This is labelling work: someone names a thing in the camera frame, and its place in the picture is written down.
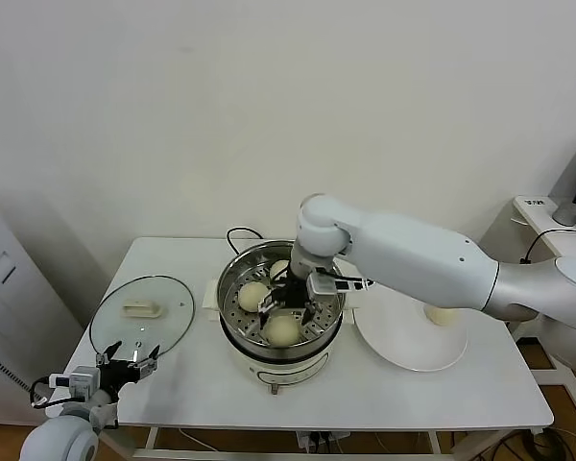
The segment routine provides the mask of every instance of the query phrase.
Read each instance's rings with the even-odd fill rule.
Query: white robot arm
[[[119,391],[129,382],[138,382],[157,369],[157,346],[140,361],[113,360],[122,342],[96,354],[96,367],[77,367],[70,375],[51,375],[38,379],[30,390],[33,408],[44,409],[63,403],[56,418],[46,421],[26,438],[20,461],[92,461],[98,450],[98,435],[118,426]],[[67,387],[70,398],[36,401],[38,383],[50,388]]]
[[[388,213],[369,213],[330,196],[305,200],[290,272],[308,279],[339,256],[367,279],[438,307],[481,310],[499,320],[539,317],[539,339],[576,370],[576,258],[537,264],[490,259],[464,235]]]

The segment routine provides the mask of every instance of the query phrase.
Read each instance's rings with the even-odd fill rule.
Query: black cable
[[[327,431],[321,432],[324,442],[326,443],[326,452],[330,454],[330,436]]]
[[[569,444],[565,441],[564,436],[562,434],[558,433],[557,431],[555,431],[555,433],[559,436],[559,440],[561,440],[561,443],[564,444],[564,447],[567,449],[567,452],[569,453],[569,457],[571,458],[571,461],[576,461],[576,458],[574,457],[574,452],[570,448]]]
[[[43,410],[45,408],[49,408],[50,406],[59,405],[61,403],[67,403],[69,401],[84,401],[83,398],[69,397],[68,399],[59,399],[53,401],[46,401],[45,403],[36,403],[36,387],[39,384],[49,385],[49,377],[48,376],[40,377],[30,386],[30,404],[32,405],[33,408],[37,410]]]
[[[565,461],[565,449],[569,451],[571,459],[574,460],[571,448],[557,431],[546,427],[542,435],[548,443],[548,454],[543,454],[538,450],[534,436],[530,431],[527,430],[522,433],[522,445],[527,454],[535,461]]]
[[[503,439],[501,439],[501,440],[497,443],[497,445],[495,445],[495,448],[492,449],[491,461],[494,461],[495,456],[497,456],[497,452],[499,451],[499,449],[500,449],[501,447],[503,447],[503,445],[504,445],[505,442],[509,441],[510,439],[514,439],[514,438],[515,438],[516,436],[518,436],[518,435],[520,435],[520,432],[514,432],[514,433],[512,433],[512,434],[510,434],[510,435],[506,435]],[[482,454],[483,454],[485,451],[488,451],[489,449],[490,449],[490,448],[485,449],[483,452],[479,453],[477,456],[483,457]]]
[[[511,454],[513,454],[518,461],[526,461],[525,458],[523,458],[523,457],[520,456],[517,452],[515,452],[515,451],[512,449],[512,447],[510,447],[510,446],[508,445],[507,442],[504,442],[504,443],[503,443],[503,446],[504,446]]]
[[[314,453],[317,453],[318,449],[320,448],[320,432],[311,432],[309,434],[309,440],[314,443],[316,448]]]
[[[227,230],[227,242],[230,245],[230,247],[232,248],[232,250],[235,252],[236,255],[239,255],[239,250],[237,250],[237,248],[232,244],[232,240],[230,240],[230,235],[235,231],[247,231],[247,232],[253,233],[258,238],[264,238],[260,234],[260,232],[258,232],[257,230],[251,229],[251,228],[244,228],[241,226],[239,226],[237,228],[230,228],[229,230]]]
[[[520,259],[521,264],[531,264],[531,259],[529,259],[529,254],[531,253],[531,251],[536,246],[536,243],[538,243],[538,240],[540,240],[544,235],[548,234],[549,232],[576,232],[576,230],[575,229],[549,229],[549,230],[545,230],[544,232],[539,233],[538,236],[531,243],[531,246],[529,247],[529,250],[527,250],[525,257],[522,257]]]

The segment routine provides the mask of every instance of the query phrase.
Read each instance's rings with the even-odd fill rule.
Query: power cord
[[[310,432],[309,441],[313,442],[315,448],[314,453],[317,453],[320,448],[320,432]]]
[[[47,384],[49,385],[49,377],[44,376],[37,379],[35,382],[32,383],[30,386],[30,405],[36,410],[43,410],[45,408],[49,408],[50,406],[60,405],[61,403],[68,403],[70,401],[85,401],[81,397],[69,397],[68,399],[58,399],[48,401],[46,398],[42,398],[39,401],[36,401],[36,387],[39,384]]]
[[[230,245],[230,247],[232,248],[232,250],[235,252],[236,255],[239,255],[239,250],[237,250],[237,247],[235,247],[235,246],[232,244],[232,240],[230,239],[230,235],[231,235],[233,232],[235,232],[235,231],[246,231],[246,232],[253,233],[256,237],[258,237],[258,238],[260,238],[260,239],[264,238],[264,237],[260,234],[260,232],[258,232],[257,230],[254,230],[254,229],[252,229],[252,228],[244,228],[244,227],[241,227],[241,226],[236,227],[236,228],[230,228],[229,230],[227,230],[227,242],[228,242],[228,244]]]
[[[531,246],[529,247],[529,250],[527,250],[525,257],[522,257],[520,259],[520,264],[531,264],[531,259],[529,259],[529,255],[531,254],[531,251],[536,246],[536,243],[538,243],[538,240],[540,240],[543,236],[545,236],[546,234],[548,234],[550,232],[576,232],[576,230],[575,229],[549,229],[549,230],[545,230],[544,232],[539,233],[538,236],[531,243]]]
[[[321,432],[324,442],[326,443],[326,452],[330,454],[330,433],[327,431]]]
[[[191,441],[196,442],[197,444],[199,444],[199,445],[201,445],[201,446],[203,446],[203,447],[206,447],[206,448],[210,449],[211,451],[219,451],[219,450],[216,449],[215,447],[213,447],[213,446],[211,446],[211,445],[209,445],[209,444],[206,444],[205,442],[197,439],[197,438],[194,437],[193,435],[190,435],[190,434],[188,434],[187,432],[183,432],[183,429],[178,429],[178,431],[180,432],[180,434],[181,434],[183,437],[187,437],[187,438],[190,439]]]
[[[562,431],[567,432],[574,436],[576,435],[573,432],[566,431],[565,429],[562,429]],[[499,449],[501,449],[501,447],[509,451],[513,455],[513,457],[518,461],[527,461],[508,444],[510,440],[518,436],[520,436],[521,443],[527,454],[529,454],[530,459],[534,461],[565,461],[566,451],[569,453],[570,461],[576,461],[574,453],[572,452],[569,444],[559,434],[559,432],[557,432],[555,428],[549,428],[549,427],[543,430],[543,436],[547,442],[546,445],[536,443],[534,435],[529,430],[517,431],[501,439],[497,443],[497,445],[485,449],[484,451],[473,457],[472,461],[485,460],[486,458],[484,457],[484,454],[490,451],[491,449],[492,449],[492,455],[490,461],[495,461],[497,454],[499,453]],[[547,449],[548,452],[544,454],[541,451],[539,451],[538,448]]]

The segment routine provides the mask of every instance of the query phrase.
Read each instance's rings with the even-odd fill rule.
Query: white table
[[[550,197],[515,197],[513,202],[515,210],[518,212],[518,219],[514,221],[518,224],[530,226],[535,234],[540,234],[551,229],[574,229],[561,226],[552,218],[552,214],[557,209],[557,204]],[[576,233],[574,232],[549,232],[543,235],[540,240],[546,245],[555,256],[576,257]],[[525,323],[514,330],[515,340],[525,336],[536,334],[534,323]],[[532,370],[536,381],[540,385],[562,385],[571,396],[576,405],[576,376],[563,363],[550,354],[548,358],[553,365],[551,370]]]
[[[221,239],[138,238],[108,292],[137,277],[169,275],[188,285],[198,308],[208,281],[232,257]],[[229,429],[497,430],[467,437],[452,459],[470,459],[510,430],[551,425],[552,412],[504,324],[475,311],[465,315],[468,348],[447,370],[400,369],[371,350],[354,325],[345,324],[318,375],[272,396],[241,373],[219,324],[199,310],[181,341],[159,359],[158,370],[122,390],[119,420],[122,425]],[[66,371],[93,364],[85,334]],[[65,391],[56,391],[54,399],[63,397]],[[58,413],[57,407],[48,410],[49,416]],[[112,431],[105,436],[126,459],[167,456],[166,450],[130,449],[116,442]],[[226,453],[197,454],[200,458],[187,452],[171,459],[232,459]]]

